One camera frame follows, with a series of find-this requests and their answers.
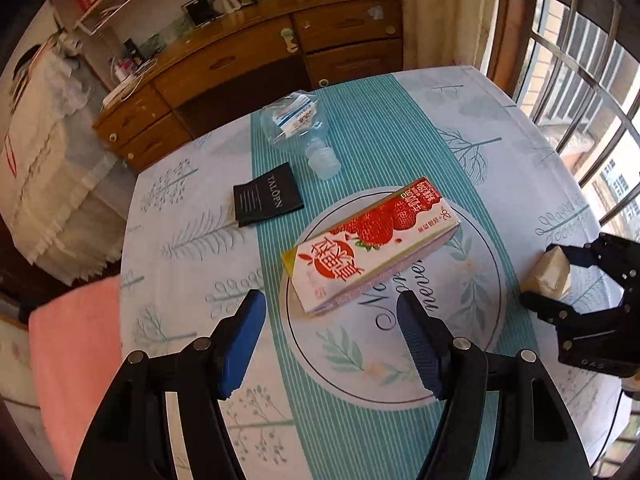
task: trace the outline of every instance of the black circle outline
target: black circle outline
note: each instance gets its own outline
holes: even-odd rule
[[[340,208],[342,208],[342,207],[344,207],[344,206],[346,206],[346,205],[348,205],[350,203],[353,203],[356,200],[360,200],[361,198],[365,198],[367,196],[377,196],[377,195],[380,195],[380,194],[388,195],[390,193],[393,193],[393,191],[379,191],[379,192],[376,192],[376,193],[369,193],[369,194],[360,195],[360,196],[358,196],[356,198],[353,198],[352,200],[349,200],[348,202],[345,202],[344,204],[342,204],[341,206],[337,207],[336,209],[333,209],[333,210],[329,211],[326,215],[324,215],[321,219],[319,219],[319,221],[316,222],[316,225],[313,226],[313,228],[309,231],[309,234],[302,241],[306,242],[309,239],[309,237],[311,236],[311,233],[313,233],[313,231],[329,215],[332,215],[336,211],[340,210]],[[497,330],[498,322],[500,321],[500,313],[502,311],[502,282],[500,280],[500,270],[498,269],[498,264],[495,261],[495,257],[494,257],[494,254],[491,251],[491,247],[489,247],[489,244],[484,239],[484,236],[482,236],[482,233],[478,230],[478,228],[475,225],[473,225],[473,223],[469,220],[469,218],[464,216],[460,211],[458,211],[455,207],[453,207],[453,205],[451,205],[451,208],[458,215],[462,216],[462,218],[464,218],[469,223],[469,225],[471,225],[471,227],[473,227],[473,229],[476,230],[476,232],[478,233],[480,238],[482,238],[482,241],[486,245],[486,248],[489,250],[489,254],[491,255],[491,259],[494,261],[495,272],[498,275],[498,294],[499,294],[499,297],[498,297],[498,316],[496,317],[496,322],[495,322],[494,330],[492,331],[492,334],[491,334],[491,338],[489,339],[489,342],[487,343],[487,345],[484,347],[484,350],[486,350],[487,348],[489,348],[489,346],[491,345],[491,342],[494,339],[495,331]],[[306,358],[306,355],[302,351],[302,348],[300,348],[298,340],[296,339],[296,335],[293,332],[293,327],[291,325],[291,316],[289,315],[289,285],[290,285],[290,283],[291,283],[290,278],[287,278],[287,288],[286,288],[286,291],[285,291],[285,304],[286,304],[286,311],[287,311],[287,323],[289,324],[289,331],[291,332],[291,336],[293,338],[293,341],[296,344],[296,347],[298,348],[298,351],[300,352],[300,355],[302,355],[302,357],[305,359],[306,363],[311,367],[311,369],[316,374],[318,374],[318,376],[320,376],[323,380],[325,380],[327,383],[329,383],[331,386],[333,386],[336,390],[346,394],[347,396],[354,397],[355,399],[359,399],[359,400],[364,400],[365,402],[372,402],[374,404],[409,404],[411,402],[418,402],[419,400],[427,400],[427,399],[430,399],[431,397],[433,397],[433,394],[429,394],[429,395],[424,396],[424,397],[418,397],[417,399],[409,399],[409,400],[371,400],[371,399],[367,399],[366,397],[357,396],[355,394],[352,394],[351,392],[347,392],[346,390],[343,390],[340,386],[337,386],[336,384],[333,384],[329,379],[324,377],[324,375],[322,375],[318,370],[316,370],[316,368],[311,364],[309,359]]]

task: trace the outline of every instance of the black cable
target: black cable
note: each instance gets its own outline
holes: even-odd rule
[[[596,458],[596,460],[593,461],[593,464],[591,464],[591,468],[593,469],[593,466],[596,465],[596,462],[598,460],[600,460],[600,457],[602,456],[602,454],[604,453],[604,449],[607,447],[607,441],[609,440],[609,437],[611,436],[611,432],[613,431],[613,427],[616,425],[616,419],[618,418],[618,408],[620,407],[620,399],[622,399],[622,388],[620,388],[620,394],[618,395],[618,402],[616,403],[616,411],[613,412],[613,420],[611,421],[611,427],[609,428],[609,433],[607,433],[607,437],[604,439],[604,444],[602,444],[602,449],[600,450],[600,453],[598,453],[598,457]]]

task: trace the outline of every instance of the wooden desk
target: wooden desk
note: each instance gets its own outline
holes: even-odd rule
[[[94,129],[141,171],[288,92],[399,70],[401,0],[263,0],[171,44]]]

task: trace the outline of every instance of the silver bolt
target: silver bolt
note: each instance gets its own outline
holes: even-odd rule
[[[525,360],[527,363],[535,363],[538,356],[536,353],[529,349],[524,349],[520,352],[520,357]]]
[[[203,351],[211,346],[211,339],[208,337],[199,337],[193,342],[193,347],[196,350]]]
[[[145,353],[142,350],[134,350],[127,356],[127,361],[132,365],[138,364],[145,358]]]
[[[471,341],[466,337],[457,337],[453,340],[453,346],[458,350],[469,350],[471,348]]]

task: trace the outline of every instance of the cardboard box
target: cardboard box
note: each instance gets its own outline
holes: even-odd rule
[[[304,311],[357,298],[447,242],[460,220],[426,178],[282,255]]]

